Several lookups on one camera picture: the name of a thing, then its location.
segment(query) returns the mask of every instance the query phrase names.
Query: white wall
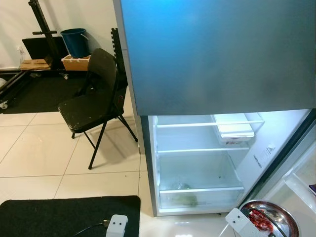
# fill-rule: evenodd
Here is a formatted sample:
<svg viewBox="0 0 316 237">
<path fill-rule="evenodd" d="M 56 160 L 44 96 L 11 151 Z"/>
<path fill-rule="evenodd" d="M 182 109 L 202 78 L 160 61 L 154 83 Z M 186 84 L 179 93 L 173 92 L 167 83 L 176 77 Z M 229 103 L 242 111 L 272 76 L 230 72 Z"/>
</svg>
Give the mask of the white wall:
<svg viewBox="0 0 316 237">
<path fill-rule="evenodd" d="M 112 0 L 39 0 L 39 3 L 51 30 L 86 28 L 90 50 L 100 47 L 113 54 L 111 28 L 117 23 Z M 22 39 L 39 37 L 33 36 L 33 31 L 40 31 L 40 27 L 28 0 L 0 0 L 0 69 L 19 67 L 17 45 L 23 47 L 24 58 L 30 58 Z"/>
</svg>

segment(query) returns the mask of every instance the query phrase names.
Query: black cable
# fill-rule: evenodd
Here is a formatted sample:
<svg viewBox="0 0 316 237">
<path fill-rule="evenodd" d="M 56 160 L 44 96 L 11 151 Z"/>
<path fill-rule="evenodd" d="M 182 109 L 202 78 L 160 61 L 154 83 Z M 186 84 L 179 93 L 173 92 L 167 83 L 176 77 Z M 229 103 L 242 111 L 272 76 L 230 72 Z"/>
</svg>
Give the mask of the black cable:
<svg viewBox="0 0 316 237">
<path fill-rule="evenodd" d="M 101 223 L 99 223 L 99 224 L 95 224 L 95 225 L 89 226 L 89 227 L 83 229 L 82 231 L 79 231 L 79 232 L 78 232 L 77 234 L 75 234 L 73 237 L 78 236 L 78 235 L 81 234 L 82 232 L 85 232 L 85 231 L 87 231 L 87 230 L 89 230 L 89 229 L 91 229 L 91 228 L 93 228 L 93 227 L 96 227 L 96 226 L 103 226 L 103 222 L 101 222 Z"/>
</svg>

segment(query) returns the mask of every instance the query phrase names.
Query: black folding chair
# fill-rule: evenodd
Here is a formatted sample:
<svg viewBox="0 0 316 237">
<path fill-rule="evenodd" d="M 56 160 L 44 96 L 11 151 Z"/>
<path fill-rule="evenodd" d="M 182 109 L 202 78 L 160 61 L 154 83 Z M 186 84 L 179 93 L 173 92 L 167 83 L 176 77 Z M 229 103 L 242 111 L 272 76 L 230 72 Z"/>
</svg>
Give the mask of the black folding chair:
<svg viewBox="0 0 316 237">
<path fill-rule="evenodd" d="M 102 84 L 103 86 L 98 88 L 96 84 Z M 122 115 L 124 113 L 126 87 L 126 74 L 120 73 L 115 58 L 98 48 L 91 54 L 83 88 L 75 98 L 58 105 L 59 112 L 73 133 L 72 138 L 75 138 L 75 133 L 83 132 L 94 147 L 89 169 L 92 169 L 105 126 L 109 120 L 118 118 L 127 127 L 135 141 L 138 142 L 137 137 Z M 101 133 L 97 144 L 94 145 L 86 131 L 100 124 L 103 124 Z"/>
</svg>

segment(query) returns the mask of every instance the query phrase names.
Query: freezer door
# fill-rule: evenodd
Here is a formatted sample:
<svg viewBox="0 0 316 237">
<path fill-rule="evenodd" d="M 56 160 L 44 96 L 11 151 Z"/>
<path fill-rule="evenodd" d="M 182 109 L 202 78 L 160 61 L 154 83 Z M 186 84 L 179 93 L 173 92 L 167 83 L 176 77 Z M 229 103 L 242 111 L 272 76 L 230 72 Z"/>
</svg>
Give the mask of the freezer door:
<svg viewBox="0 0 316 237">
<path fill-rule="evenodd" d="M 121 0 L 139 115 L 314 108 L 315 1 Z"/>
</svg>

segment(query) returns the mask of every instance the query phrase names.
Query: power cord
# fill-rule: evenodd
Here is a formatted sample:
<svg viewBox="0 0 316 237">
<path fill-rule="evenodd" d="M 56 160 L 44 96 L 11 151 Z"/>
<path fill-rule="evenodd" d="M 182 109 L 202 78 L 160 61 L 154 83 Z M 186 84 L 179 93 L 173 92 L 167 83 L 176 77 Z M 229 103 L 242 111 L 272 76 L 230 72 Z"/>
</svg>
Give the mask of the power cord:
<svg viewBox="0 0 316 237">
<path fill-rule="evenodd" d="M 103 220 L 103 222 L 101 222 L 101 223 L 98 223 L 98 224 L 89 226 L 89 227 L 87 227 L 87 228 L 85 228 L 85 229 L 79 231 L 78 233 L 76 233 L 76 234 L 75 234 L 74 236 L 72 236 L 72 237 L 76 237 L 76 236 L 80 235 L 81 233 L 83 233 L 83 232 L 85 232 L 85 231 L 87 231 L 87 230 L 90 230 L 90 229 L 92 229 L 93 227 L 96 227 L 96 226 L 103 226 L 105 229 L 107 229 L 108 226 L 109 226 L 109 223 L 110 223 L 110 221 L 108 221 L 108 220 Z"/>
</svg>

